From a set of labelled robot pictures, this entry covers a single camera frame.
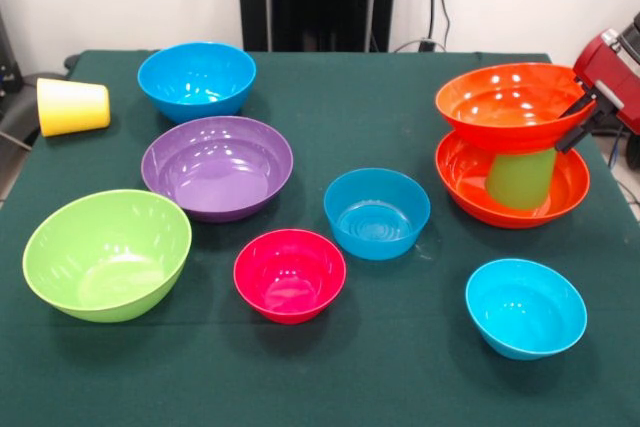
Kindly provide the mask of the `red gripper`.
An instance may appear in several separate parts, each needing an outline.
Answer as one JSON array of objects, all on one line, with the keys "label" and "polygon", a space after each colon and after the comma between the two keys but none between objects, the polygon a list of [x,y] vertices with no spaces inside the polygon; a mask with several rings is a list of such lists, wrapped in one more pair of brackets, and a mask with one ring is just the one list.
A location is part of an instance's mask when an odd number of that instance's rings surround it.
[{"label": "red gripper", "polygon": [[607,29],[601,32],[583,49],[573,70],[591,88],[560,115],[561,119],[586,118],[555,144],[556,151],[563,154],[607,117],[607,112],[602,109],[595,109],[591,114],[599,91],[616,105],[620,114],[639,113],[639,30],[624,29],[618,33]]}]

